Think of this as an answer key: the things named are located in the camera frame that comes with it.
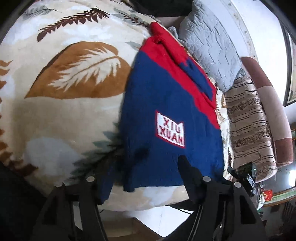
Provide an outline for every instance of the pillow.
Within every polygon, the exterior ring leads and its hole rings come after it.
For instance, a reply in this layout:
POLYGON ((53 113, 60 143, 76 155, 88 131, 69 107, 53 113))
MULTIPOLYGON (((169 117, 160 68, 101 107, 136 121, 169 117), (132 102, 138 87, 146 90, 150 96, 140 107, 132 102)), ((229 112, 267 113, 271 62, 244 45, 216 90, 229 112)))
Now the pillow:
POLYGON ((215 79, 221 91, 229 90, 241 76, 241 61, 230 37, 201 1, 193 1, 192 12, 181 22, 178 36, 175 27, 169 30, 215 79))

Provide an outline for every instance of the white wall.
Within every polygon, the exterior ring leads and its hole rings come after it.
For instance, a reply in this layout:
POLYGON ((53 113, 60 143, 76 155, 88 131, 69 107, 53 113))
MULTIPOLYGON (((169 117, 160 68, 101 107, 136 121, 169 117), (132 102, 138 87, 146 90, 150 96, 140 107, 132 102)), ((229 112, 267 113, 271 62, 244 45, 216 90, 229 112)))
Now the white wall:
POLYGON ((284 110, 286 112, 289 123, 292 124, 293 122, 296 122, 296 102, 286 106, 284 110))
MULTIPOLYGON (((287 84, 287 54, 277 17, 260 1, 231 0, 250 32, 260 66, 274 86, 281 102, 287 84)), ((284 108, 289 123, 296 121, 296 103, 284 108)))
POLYGON ((239 56, 249 56, 248 48, 233 17, 220 0, 201 0, 219 19, 239 56))

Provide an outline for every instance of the brown leaf print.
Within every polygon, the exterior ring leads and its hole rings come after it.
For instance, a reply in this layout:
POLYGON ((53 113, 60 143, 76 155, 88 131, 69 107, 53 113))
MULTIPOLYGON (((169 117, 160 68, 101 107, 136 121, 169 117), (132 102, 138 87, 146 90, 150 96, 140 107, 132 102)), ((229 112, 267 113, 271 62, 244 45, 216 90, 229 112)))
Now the brown leaf print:
POLYGON ((223 123, 225 121, 225 118, 222 116, 221 112, 220 112, 220 108, 219 108, 219 105, 218 103, 216 102, 216 115, 218 117, 218 122, 219 123, 223 123))
POLYGON ((227 108, 224 94, 222 94, 221 106, 222 106, 222 108, 227 108))
MULTIPOLYGON (((0 60, 0 67, 6 68, 10 62, 4 62, 0 60)), ((8 70, 0 68, 0 76, 3 76, 9 72, 8 70)), ((6 81, 0 80, 0 89, 4 87, 6 84, 6 81)), ((5 131, 0 129, 0 137, 3 135, 5 131)), ((7 151, 8 145, 0 141, 0 162, 2 162, 5 166, 7 166, 9 169, 13 170, 14 172, 18 173, 19 175, 25 177, 33 173, 33 171, 37 170, 38 168, 33 166, 32 164, 24 164, 23 160, 11 160, 12 152, 7 151)))
POLYGON ((127 22, 127 23, 129 23, 131 25, 141 25, 141 26, 146 27, 146 28, 148 28, 150 26, 149 23, 145 22, 143 19, 139 18, 135 14, 128 15, 127 13, 122 12, 121 10, 118 10, 116 8, 114 8, 114 11, 116 11, 118 13, 113 14, 113 16, 121 18, 125 22, 127 22))
POLYGON ((42 30, 42 32, 40 32, 37 36, 37 41, 41 41, 45 35, 47 35, 48 33, 50 34, 52 31, 54 32, 56 29, 58 29, 60 26, 64 27, 67 24, 73 24, 76 23, 78 24, 78 22, 84 24, 86 22, 86 20, 88 21, 95 21, 98 22, 98 18, 102 19, 102 18, 109 18, 108 17, 109 13, 106 13, 100 9, 97 8, 91 8, 90 10, 84 11, 84 12, 80 12, 77 13, 74 16, 67 16, 62 18, 61 20, 57 21, 54 24, 49 24, 48 26, 40 29, 42 30))
POLYGON ((232 158, 231 152, 228 148, 228 166, 232 167, 232 161, 233 161, 233 158, 232 158))
POLYGON ((55 99, 107 98, 124 92, 131 67, 115 47, 78 42, 57 54, 25 96, 55 99))

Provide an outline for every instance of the leaf pattern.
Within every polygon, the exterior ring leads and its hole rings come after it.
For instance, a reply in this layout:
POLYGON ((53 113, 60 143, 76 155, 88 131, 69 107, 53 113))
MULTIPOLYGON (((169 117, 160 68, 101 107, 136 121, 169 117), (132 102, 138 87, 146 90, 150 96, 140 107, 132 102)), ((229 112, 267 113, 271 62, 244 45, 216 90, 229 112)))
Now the leaf pattern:
POLYGON ((50 9, 46 7, 45 5, 42 5, 40 7, 33 7, 31 9, 27 9, 24 14, 24 19, 29 19, 31 17, 37 16, 37 15, 46 15, 49 14, 51 11, 56 11, 55 9, 50 9))
POLYGON ((149 23, 145 22, 143 19, 139 18, 135 14, 128 15, 127 13, 122 12, 121 10, 118 10, 116 8, 114 8, 114 11, 118 12, 118 14, 115 13, 115 14, 113 14, 113 16, 121 18, 125 22, 127 22, 127 23, 129 23, 131 25, 141 25, 141 26, 146 27, 146 28, 148 28, 150 26, 149 23))
POLYGON ((220 109, 219 109, 219 105, 218 105, 218 103, 216 103, 216 105, 217 105, 217 107, 216 107, 216 115, 217 115, 218 120, 219 120, 218 123, 220 124, 220 123, 222 123, 222 122, 225 121, 225 118, 223 117, 223 115, 222 115, 221 112, 220 112, 220 109))
POLYGON ((233 166, 233 158, 232 158, 232 154, 228 148, 228 166, 232 167, 233 166))
POLYGON ((115 1, 115 0, 110 0, 110 2, 116 2, 118 4, 121 4, 121 2, 115 1))
POLYGON ((78 24, 79 22, 84 24, 86 22, 86 20, 88 21, 95 21, 98 22, 98 18, 99 19, 103 19, 103 18, 109 18, 108 17, 109 13, 106 13, 98 8, 91 8, 90 10, 84 11, 84 12, 80 12, 77 13, 74 16, 67 16, 62 18, 61 20, 57 21, 54 24, 49 24, 48 26, 40 29, 39 31, 41 31, 38 36, 37 36, 37 41, 40 42, 48 33, 50 34, 52 31, 54 32, 56 29, 58 29, 59 27, 64 27, 67 24, 73 24, 76 23, 78 24))
POLYGON ((126 42, 129 46, 131 46, 134 50, 139 51, 141 45, 132 41, 126 42))
POLYGON ((116 132, 104 132, 104 135, 108 138, 107 142, 94 142, 94 145, 98 149, 84 153, 86 158, 74 163, 76 169, 71 173, 72 177, 69 178, 69 181, 76 182, 83 180, 95 170, 104 169, 104 166, 110 162, 117 162, 118 166, 122 163, 124 150, 118 130, 116 132))
POLYGON ((58 53, 37 76, 25 98, 107 98, 124 92, 131 67, 118 50, 81 41, 58 53))
POLYGON ((81 56, 79 62, 70 65, 71 68, 62 71, 61 79, 49 85, 58 89, 64 88, 64 91, 67 91, 69 87, 77 85, 83 79, 86 82, 92 75, 96 76, 96 84, 104 81, 110 74, 116 76, 117 68, 120 68, 120 61, 113 52, 105 48, 95 51, 89 50, 89 52, 89 54, 81 56), (71 75, 72 68, 75 68, 77 73, 71 75))
POLYGON ((227 108, 224 94, 222 94, 221 106, 222 106, 222 108, 227 108))
MULTIPOLYGON (((9 69, 4 69, 9 66, 10 62, 4 62, 0 60, 0 76, 4 76, 9 72, 9 69)), ((0 80, 0 89, 2 89, 6 84, 6 81, 0 80)), ((4 134, 4 130, 0 129, 0 136, 4 134)), ((24 164, 24 160, 12 160, 12 152, 7 151, 8 145, 0 141, 0 162, 2 162, 5 166, 7 166, 12 171, 18 173, 19 175, 26 177, 32 174, 38 168, 33 166, 32 164, 24 164)))

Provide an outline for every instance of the white patch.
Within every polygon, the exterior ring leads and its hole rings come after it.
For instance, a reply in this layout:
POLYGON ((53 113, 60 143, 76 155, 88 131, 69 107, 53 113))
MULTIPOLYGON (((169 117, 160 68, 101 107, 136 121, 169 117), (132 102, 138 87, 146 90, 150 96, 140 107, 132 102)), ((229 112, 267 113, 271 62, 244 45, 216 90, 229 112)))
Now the white patch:
POLYGON ((177 186, 171 187, 145 187, 143 196, 150 198, 149 204, 152 207, 157 207, 163 203, 168 203, 172 198, 177 186))
POLYGON ((116 22, 117 24, 123 25, 124 21, 121 18, 115 17, 113 15, 108 16, 109 19, 116 22))
POLYGON ((70 44, 78 43, 80 41, 99 42, 102 40, 110 39, 112 34, 107 33, 110 26, 101 27, 98 23, 89 23, 88 25, 75 25, 74 27, 63 28, 63 31, 72 38, 67 39, 62 44, 69 46, 70 44))
POLYGON ((83 6, 83 5, 75 5, 75 6, 72 6, 70 9, 71 9, 71 10, 79 10, 79 11, 90 10, 89 7, 87 7, 87 6, 83 6))
POLYGON ((157 134, 160 138, 175 145, 185 147, 185 133, 183 122, 177 124, 170 118, 157 112, 157 134))
POLYGON ((11 75, 7 74, 1 78, 2 81, 6 81, 6 84, 0 89, 0 96, 2 98, 15 98, 15 80, 11 75))
POLYGON ((40 137, 27 142, 23 159, 25 163, 38 167, 36 176, 55 177, 58 180, 54 184, 59 185, 71 177, 75 169, 73 163, 83 156, 61 139, 40 137))
POLYGON ((83 78, 85 78, 86 82, 92 75, 97 76, 96 84, 99 84, 103 82, 107 76, 116 75, 117 68, 120 68, 120 61, 118 58, 111 58, 116 57, 113 52, 105 48, 102 50, 97 49, 96 51, 89 50, 89 52, 90 53, 81 57, 82 60, 72 64, 72 68, 61 71, 61 79, 55 80, 49 85, 57 87, 58 89, 65 88, 65 92, 71 86, 77 85, 83 78))
POLYGON ((19 40, 24 40, 32 35, 37 35, 39 29, 54 21, 54 19, 45 18, 44 16, 35 16, 27 20, 19 18, 6 34, 3 43, 13 45, 19 40))

